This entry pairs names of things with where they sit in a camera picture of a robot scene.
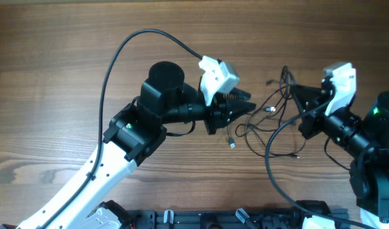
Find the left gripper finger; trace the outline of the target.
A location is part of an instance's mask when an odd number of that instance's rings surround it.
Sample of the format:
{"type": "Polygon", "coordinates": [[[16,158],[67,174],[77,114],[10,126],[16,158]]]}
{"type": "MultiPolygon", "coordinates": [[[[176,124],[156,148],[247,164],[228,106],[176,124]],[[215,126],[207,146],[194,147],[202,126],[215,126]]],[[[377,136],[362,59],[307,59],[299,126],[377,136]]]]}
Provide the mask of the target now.
{"type": "Polygon", "coordinates": [[[246,113],[255,110],[255,108],[256,104],[252,102],[226,99],[226,117],[224,118],[225,126],[229,125],[246,113]]]}
{"type": "Polygon", "coordinates": [[[233,88],[228,94],[223,94],[222,98],[232,101],[249,101],[251,94],[238,88],[233,88]]]}

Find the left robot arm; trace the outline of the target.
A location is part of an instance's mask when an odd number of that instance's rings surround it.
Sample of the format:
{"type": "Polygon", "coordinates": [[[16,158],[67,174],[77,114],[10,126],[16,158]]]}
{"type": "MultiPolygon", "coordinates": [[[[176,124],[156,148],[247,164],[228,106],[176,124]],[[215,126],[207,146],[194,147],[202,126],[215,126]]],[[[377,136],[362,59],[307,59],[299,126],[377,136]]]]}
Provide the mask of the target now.
{"type": "Polygon", "coordinates": [[[205,124],[214,134],[255,108],[250,94],[237,88],[233,67],[216,60],[200,62],[198,88],[184,81],[173,62],[155,63],[139,96],[118,112],[100,134],[88,161],[20,228],[124,228],[129,215],[104,197],[150,157],[169,136],[169,123],[205,124]]]}

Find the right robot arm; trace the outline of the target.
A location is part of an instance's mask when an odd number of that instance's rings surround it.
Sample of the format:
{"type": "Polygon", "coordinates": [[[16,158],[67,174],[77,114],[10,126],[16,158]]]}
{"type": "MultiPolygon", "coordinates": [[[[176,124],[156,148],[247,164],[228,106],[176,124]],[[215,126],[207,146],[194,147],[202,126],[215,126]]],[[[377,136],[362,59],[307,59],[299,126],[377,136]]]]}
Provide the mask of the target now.
{"type": "Polygon", "coordinates": [[[360,217],[374,228],[389,228],[389,91],[381,92],[365,118],[351,112],[355,89],[343,92],[326,80],[320,88],[292,85],[305,139],[323,132],[353,157],[350,185],[360,217]]]}

